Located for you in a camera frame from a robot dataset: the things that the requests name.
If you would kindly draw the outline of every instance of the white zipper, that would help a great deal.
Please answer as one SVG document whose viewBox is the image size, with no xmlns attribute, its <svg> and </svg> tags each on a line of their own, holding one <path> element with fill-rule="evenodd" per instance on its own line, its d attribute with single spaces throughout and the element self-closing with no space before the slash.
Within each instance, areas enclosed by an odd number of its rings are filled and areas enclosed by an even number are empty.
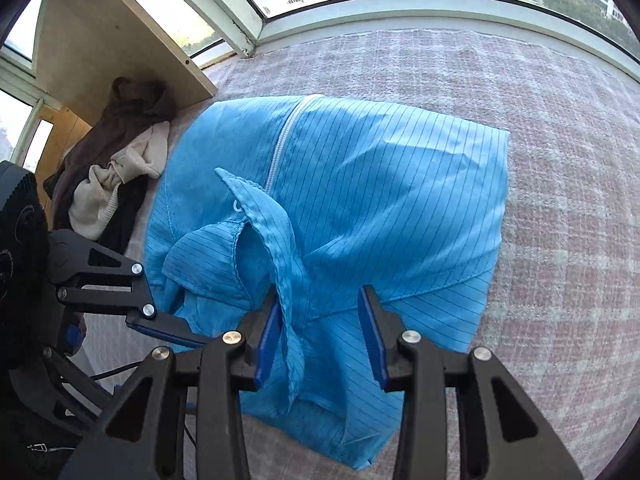
<svg viewBox="0 0 640 480">
<path fill-rule="evenodd" d="M 285 142 L 287 142 L 287 137 L 289 137 L 289 133 L 293 128 L 293 125 L 296 123 L 297 118 L 300 114 L 305 110 L 305 108 L 311 104 L 311 102 L 315 101 L 319 97 L 324 97 L 322 94 L 312 94 L 306 96 L 302 101 L 300 101 L 296 107 L 291 112 L 291 115 L 287 118 L 287 121 L 284 123 L 280 134 L 278 135 L 278 142 L 276 143 L 276 149 L 273 152 L 273 157 L 271 157 L 271 164 L 269 165 L 269 173 L 267 173 L 267 182 L 264 184 L 264 190 L 271 194 L 271 189 L 273 189 L 273 184 L 276 179 L 276 173 L 278 171 L 278 166 L 280 165 L 280 159 L 282 158 L 282 152 L 284 150 Z"/>
</svg>

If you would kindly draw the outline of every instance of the wooden panel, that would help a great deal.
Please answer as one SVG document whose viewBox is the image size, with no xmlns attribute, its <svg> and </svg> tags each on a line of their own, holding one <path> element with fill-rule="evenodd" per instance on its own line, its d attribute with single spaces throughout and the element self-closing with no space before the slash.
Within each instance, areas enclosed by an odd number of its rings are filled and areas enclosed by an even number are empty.
<svg viewBox="0 0 640 480">
<path fill-rule="evenodd" d="M 216 92 L 135 0 L 43 0 L 33 58 L 36 81 L 89 124 L 118 76 L 164 80 L 178 109 Z"/>
<path fill-rule="evenodd" d="M 65 153 L 86 135 L 91 126 L 68 108 L 57 112 L 45 106 L 40 112 L 40 118 L 53 124 L 35 173 L 38 182 L 38 197 L 47 214 L 47 220 L 51 222 L 51 200 L 42 189 L 42 183 L 56 172 Z"/>
</svg>

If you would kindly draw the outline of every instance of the silver bolt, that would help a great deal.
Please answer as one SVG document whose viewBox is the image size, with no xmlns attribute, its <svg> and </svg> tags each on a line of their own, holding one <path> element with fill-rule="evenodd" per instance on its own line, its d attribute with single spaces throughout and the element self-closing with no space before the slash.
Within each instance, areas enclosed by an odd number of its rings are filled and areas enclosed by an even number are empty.
<svg viewBox="0 0 640 480">
<path fill-rule="evenodd" d="M 224 341 L 228 345 L 235 345 L 236 343 L 239 343 L 241 339 L 242 334 L 237 332 L 236 330 L 225 332 L 222 336 L 222 341 Z"/>
<path fill-rule="evenodd" d="M 491 359 L 491 350 L 485 348 L 484 346 L 474 348 L 474 357 L 479 361 L 488 361 L 489 359 Z"/>
<path fill-rule="evenodd" d="M 145 317 L 153 317 L 156 315 L 156 308 L 151 303 L 147 303 L 142 307 L 142 314 L 144 314 Z"/>
<path fill-rule="evenodd" d="M 420 334 L 415 330 L 405 330 L 402 332 L 402 339 L 407 343 L 416 344 L 420 341 Z"/>
<path fill-rule="evenodd" d="M 159 346 L 158 348 L 154 348 L 151 352 L 151 357 L 156 361 L 163 361 L 169 357 L 171 354 L 171 350 L 169 350 L 166 346 Z"/>
</svg>

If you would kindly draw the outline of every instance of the pile of clothes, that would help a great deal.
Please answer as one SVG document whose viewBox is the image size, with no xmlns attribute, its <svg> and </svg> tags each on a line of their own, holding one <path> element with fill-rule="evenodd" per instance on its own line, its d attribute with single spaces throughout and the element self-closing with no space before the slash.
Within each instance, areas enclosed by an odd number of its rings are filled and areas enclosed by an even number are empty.
<svg viewBox="0 0 640 480">
<path fill-rule="evenodd" d="M 44 181 L 52 228 L 124 254 L 148 180 L 164 171 L 176 112 L 163 82 L 117 78 L 100 120 Z"/>
</svg>

